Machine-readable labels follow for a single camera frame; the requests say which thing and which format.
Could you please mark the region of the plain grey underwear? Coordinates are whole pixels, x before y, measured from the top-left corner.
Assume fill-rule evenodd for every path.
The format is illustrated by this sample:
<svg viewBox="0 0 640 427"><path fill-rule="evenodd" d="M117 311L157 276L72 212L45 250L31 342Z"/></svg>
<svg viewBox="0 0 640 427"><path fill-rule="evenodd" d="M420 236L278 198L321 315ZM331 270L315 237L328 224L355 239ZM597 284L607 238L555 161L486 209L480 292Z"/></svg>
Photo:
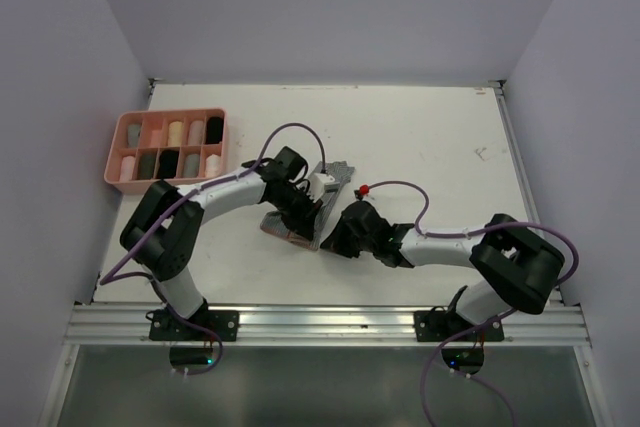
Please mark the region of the plain grey underwear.
<svg viewBox="0 0 640 427"><path fill-rule="evenodd" d="M139 123L132 123L127 126L126 140L127 140L128 148L135 149L138 147L141 130L142 130L142 125Z"/></svg>

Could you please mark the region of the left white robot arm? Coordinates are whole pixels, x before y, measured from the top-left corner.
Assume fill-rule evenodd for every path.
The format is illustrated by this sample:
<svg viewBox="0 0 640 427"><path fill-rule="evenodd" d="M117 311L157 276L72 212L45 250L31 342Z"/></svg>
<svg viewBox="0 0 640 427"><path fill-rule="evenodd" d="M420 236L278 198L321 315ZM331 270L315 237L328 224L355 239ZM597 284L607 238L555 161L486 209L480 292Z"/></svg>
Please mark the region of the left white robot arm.
<svg viewBox="0 0 640 427"><path fill-rule="evenodd" d="M334 178L321 170L299 180L306 161L284 147L273 158L246 162L210 181L174 186L164 180L146 191L125 225L120 244L126 261L151 275L164 302L175 313L172 326L185 339L201 337L206 303L188 269L201 226L236 209L268 203L294 234L311 241L322 197Z"/></svg>

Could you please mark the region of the grey striped underwear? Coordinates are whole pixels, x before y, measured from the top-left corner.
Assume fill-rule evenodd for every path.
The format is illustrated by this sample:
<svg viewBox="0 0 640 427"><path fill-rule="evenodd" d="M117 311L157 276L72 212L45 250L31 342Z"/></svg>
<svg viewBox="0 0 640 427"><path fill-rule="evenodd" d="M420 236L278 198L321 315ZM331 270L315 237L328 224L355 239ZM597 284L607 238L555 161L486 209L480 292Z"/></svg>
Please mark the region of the grey striped underwear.
<svg viewBox="0 0 640 427"><path fill-rule="evenodd" d="M288 242L294 246L317 251L321 244L322 231L324 230L330 214L337 203L337 199L343 188L350 183L355 168L346 161L329 162L326 165L326 174L334 179L334 183L324 187L322 196L318 197L320 191L316 187L311 188L311 197L322 201L319 213L314 223L314 237L308 240L293 231L289 230L282 222L281 215L277 211L268 212L260 223L260 230L263 233Z"/></svg>

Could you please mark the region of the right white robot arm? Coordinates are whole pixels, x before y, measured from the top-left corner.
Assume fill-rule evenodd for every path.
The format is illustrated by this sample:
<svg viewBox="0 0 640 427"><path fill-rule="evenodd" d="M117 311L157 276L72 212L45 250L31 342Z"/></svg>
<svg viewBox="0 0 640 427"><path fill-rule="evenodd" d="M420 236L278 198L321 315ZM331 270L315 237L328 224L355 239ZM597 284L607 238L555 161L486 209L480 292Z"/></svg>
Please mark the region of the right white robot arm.
<svg viewBox="0 0 640 427"><path fill-rule="evenodd" d="M565 264L564 255L534 232L534 226L496 214L476 230L421 234L409 223L389 223L367 201L349 205L321 248L345 258L371 254L387 267L464 267L481 280L464 286L450 303L445 326L468 339L481 324L515 310L543 312Z"/></svg>

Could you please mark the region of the beige navy-trimmed underwear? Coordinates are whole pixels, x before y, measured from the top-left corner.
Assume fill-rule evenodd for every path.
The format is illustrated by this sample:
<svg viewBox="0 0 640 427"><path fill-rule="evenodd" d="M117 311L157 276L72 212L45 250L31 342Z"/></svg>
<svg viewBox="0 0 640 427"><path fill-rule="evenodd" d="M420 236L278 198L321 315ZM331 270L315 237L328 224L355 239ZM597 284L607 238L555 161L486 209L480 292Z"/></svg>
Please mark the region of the beige navy-trimmed underwear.
<svg viewBox="0 0 640 427"><path fill-rule="evenodd" d="M168 147L180 147L182 145L183 127L184 123L182 121L172 121L168 124Z"/></svg>

